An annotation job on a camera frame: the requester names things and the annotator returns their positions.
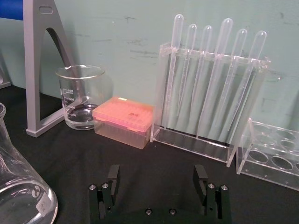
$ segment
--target gray stand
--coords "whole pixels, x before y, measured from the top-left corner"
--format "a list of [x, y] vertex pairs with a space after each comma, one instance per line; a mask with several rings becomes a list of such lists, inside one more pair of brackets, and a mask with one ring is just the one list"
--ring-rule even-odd
[[4, 72], [0, 68], [0, 89], [10, 86], [10, 82], [5, 78]]
[[74, 65], [74, 61], [54, 0], [24, 0], [23, 11], [28, 125], [26, 132], [38, 137], [64, 120], [63, 109], [40, 119], [40, 60], [45, 31], [52, 37], [65, 66]]

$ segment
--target teal wall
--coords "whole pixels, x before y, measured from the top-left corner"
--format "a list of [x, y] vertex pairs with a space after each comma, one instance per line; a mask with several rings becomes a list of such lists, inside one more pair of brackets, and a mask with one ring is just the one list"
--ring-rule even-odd
[[[102, 66], [113, 79], [114, 94], [154, 104], [157, 56], [161, 43], [171, 40], [173, 18], [214, 28], [234, 20], [234, 34], [248, 30], [245, 52], [253, 37], [268, 33], [263, 55], [272, 63], [252, 117], [263, 123], [299, 130], [299, 1], [297, 0], [56, 0], [75, 59]], [[12, 83], [25, 87], [23, 22], [0, 19], [2, 67]], [[55, 69], [63, 66], [48, 34], [42, 51], [41, 92], [59, 97]]]

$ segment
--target transfer pipette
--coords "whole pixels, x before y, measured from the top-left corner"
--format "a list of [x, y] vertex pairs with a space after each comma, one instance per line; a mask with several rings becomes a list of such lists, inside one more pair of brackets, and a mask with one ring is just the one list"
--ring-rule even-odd
[[192, 111], [193, 103], [195, 100], [194, 98], [195, 98], [195, 96], [197, 96], [197, 86], [198, 86], [198, 82], [200, 81], [200, 77], [202, 76], [202, 71], [204, 68], [204, 66], [203, 66], [204, 57], [205, 57], [206, 53], [209, 51], [211, 37], [212, 37], [212, 27], [206, 26], [203, 30], [202, 39], [201, 39], [200, 47], [199, 47], [200, 56], [199, 56], [197, 71], [196, 71], [195, 80], [194, 80], [194, 87], [193, 87], [193, 91], [192, 91], [191, 111]]
[[225, 19], [220, 28], [220, 33], [215, 49], [215, 59], [214, 65], [212, 68], [211, 78], [209, 82], [209, 86], [206, 92], [206, 98], [204, 102], [204, 106], [199, 118], [199, 125], [197, 129], [197, 136], [205, 137], [206, 132], [209, 127], [204, 127], [204, 124], [211, 121], [211, 117], [213, 114], [213, 106], [216, 101], [216, 96], [218, 92], [219, 80], [221, 77], [223, 62], [222, 56], [225, 53], [226, 46], [228, 44], [228, 38], [233, 26], [233, 20], [230, 18]]
[[252, 47], [251, 50], [249, 52], [249, 57], [248, 57], [248, 66], [243, 74], [242, 80], [240, 82], [239, 88], [237, 89], [237, 92], [235, 94], [235, 98], [233, 100], [233, 107], [232, 107], [232, 112], [230, 112], [229, 118], [226, 120], [225, 125], [223, 127], [223, 131], [220, 135], [220, 140], [225, 140], [227, 138], [227, 133], [230, 130], [232, 123], [237, 115], [237, 112], [240, 108], [245, 90], [247, 88], [252, 70], [254, 68], [255, 62], [256, 60], [259, 59], [263, 46], [265, 44], [266, 41], [266, 37], [267, 37], [267, 33], [265, 31], [259, 31], [255, 38], [254, 41], [252, 43]]
[[184, 91], [185, 91], [185, 87], [186, 87], [186, 78], [187, 78], [188, 69], [189, 69], [190, 54], [194, 48], [196, 29], [197, 29], [196, 25], [191, 24], [188, 27], [188, 31], [187, 31], [187, 40], [186, 40], [186, 45], [185, 45], [185, 59], [184, 59], [184, 64], [183, 64], [183, 74], [182, 74], [182, 78], [181, 78], [181, 84], [179, 87], [179, 95], [178, 95], [177, 116], [178, 116], [178, 113], [182, 106], [182, 99], [183, 99], [183, 95], [184, 95]]
[[166, 96], [165, 96], [165, 106], [164, 106], [164, 128], [168, 125], [168, 118], [169, 118], [169, 109], [170, 109], [170, 102], [171, 102], [171, 93], [172, 93], [172, 84], [173, 84], [173, 76], [176, 64], [176, 52], [179, 49], [181, 44], [181, 36], [184, 24], [184, 17], [181, 14], [176, 15], [174, 18], [173, 30], [172, 30], [172, 39], [171, 39], [171, 59], [170, 59], [170, 67], [169, 67], [169, 74], [167, 80], [167, 89], [166, 89]]
[[237, 32], [237, 36], [235, 38], [235, 43], [233, 46], [233, 50], [231, 53], [232, 62], [228, 69], [228, 74], [225, 80], [225, 84], [221, 93], [220, 101], [218, 106], [216, 107], [216, 114], [214, 116], [211, 130], [209, 132], [208, 138], [218, 140], [218, 137], [221, 133], [221, 125], [222, 120], [229, 102], [229, 96], [231, 94], [231, 86], [235, 78], [235, 73], [238, 68], [238, 59], [241, 56], [241, 53], [243, 51], [244, 43], [246, 41], [247, 37], [247, 30], [246, 29], [240, 29]]

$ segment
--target erlenmeyer flask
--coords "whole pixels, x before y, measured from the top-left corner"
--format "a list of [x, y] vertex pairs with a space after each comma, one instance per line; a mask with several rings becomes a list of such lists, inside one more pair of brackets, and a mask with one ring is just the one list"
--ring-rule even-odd
[[0, 223], [52, 224], [58, 203], [53, 190], [12, 145], [0, 103]]

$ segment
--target black table surface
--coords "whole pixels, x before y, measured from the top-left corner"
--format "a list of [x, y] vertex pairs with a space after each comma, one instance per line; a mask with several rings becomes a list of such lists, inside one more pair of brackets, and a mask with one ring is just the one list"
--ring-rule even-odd
[[[121, 165], [115, 209], [174, 207], [199, 211], [192, 173], [202, 164], [209, 180], [230, 189], [233, 223], [298, 224], [299, 192], [247, 175], [237, 175], [235, 162], [224, 163], [158, 142], [137, 149], [99, 136], [76, 131], [61, 122], [38, 138], [28, 136], [26, 92], [10, 86], [0, 90], [6, 108], [4, 121], [14, 146], [50, 185], [58, 197], [56, 224], [89, 222], [88, 186], [102, 184], [109, 167]], [[61, 108], [60, 99], [41, 94], [41, 116]]]

